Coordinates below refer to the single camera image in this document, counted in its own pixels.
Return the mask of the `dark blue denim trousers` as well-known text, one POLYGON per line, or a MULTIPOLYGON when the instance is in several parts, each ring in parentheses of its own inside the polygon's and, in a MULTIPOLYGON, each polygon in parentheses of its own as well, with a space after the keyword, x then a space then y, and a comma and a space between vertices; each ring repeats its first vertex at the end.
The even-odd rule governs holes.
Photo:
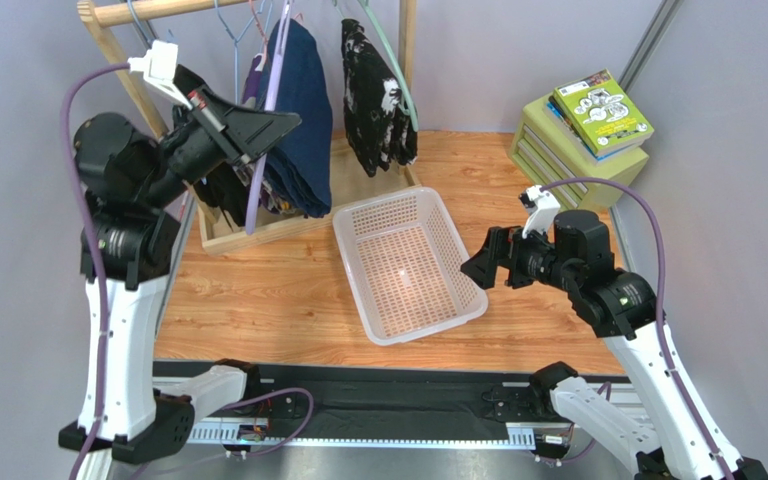
POLYGON ((324 217, 332 208, 333 113, 317 42, 294 19, 289 23, 274 109, 298 114, 301 123, 269 152, 264 182, 305 215, 324 217))

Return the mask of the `lilac plastic hanger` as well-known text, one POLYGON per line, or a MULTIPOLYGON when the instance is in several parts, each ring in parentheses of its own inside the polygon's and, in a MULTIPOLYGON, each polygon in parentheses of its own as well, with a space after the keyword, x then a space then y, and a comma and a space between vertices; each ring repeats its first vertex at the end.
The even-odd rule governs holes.
MULTIPOLYGON (((286 41, 289 33, 290 14, 292 12, 293 6, 293 0, 286 0, 281 9, 281 17, 278 23, 277 38, 274 42, 274 52, 272 55, 268 89, 264 104, 266 111, 274 111, 277 103, 283 70, 286 41)), ((245 233, 247 235, 252 235, 256 229, 257 211, 259 208, 266 161, 267 155, 263 154, 255 163, 246 210, 245 233)))

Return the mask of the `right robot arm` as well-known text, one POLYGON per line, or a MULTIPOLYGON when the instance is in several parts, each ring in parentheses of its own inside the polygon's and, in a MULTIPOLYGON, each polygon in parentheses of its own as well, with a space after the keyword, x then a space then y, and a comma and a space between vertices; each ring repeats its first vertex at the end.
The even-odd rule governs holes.
POLYGON ((512 289, 538 282, 565 292, 576 315, 622 365, 650 423, 633 420, 564 362, 531 375, 536 413, 579 425, 636 479, 767 478, 762 462, 740 454, 705 409, 698 410, 703 423, 696 424, 673 379, 681 362, 667 328, 657 323, 654 290, 640 275, 616 267, 609 229, 598 215, 565 211, 552 226, 551 235, 492 227, 460 270, 484 290, 505 268, 512 289))

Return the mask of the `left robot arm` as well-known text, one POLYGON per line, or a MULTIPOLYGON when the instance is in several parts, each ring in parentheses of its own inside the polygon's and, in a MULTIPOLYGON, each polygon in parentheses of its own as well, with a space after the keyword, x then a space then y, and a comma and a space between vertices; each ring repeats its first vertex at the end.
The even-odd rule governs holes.
POLYGON ((259 373, 251 363, 222 359, 170 389, 154 386, 159 312, 181 228, 168 207, 238 157, 268 153, 301 119, 230 103, 179 64, 154 68, 132 58, 121 67, 165 91, 180 122, 154 138, 106 112, 72 129, 75 92, 63 100, 64 152, 83 220, 80 272, 91 347, 82 410, 58 442, 80 456, 107 450, 118 462, 144 466, 178 453, 203 418, 246 404, 259 373))

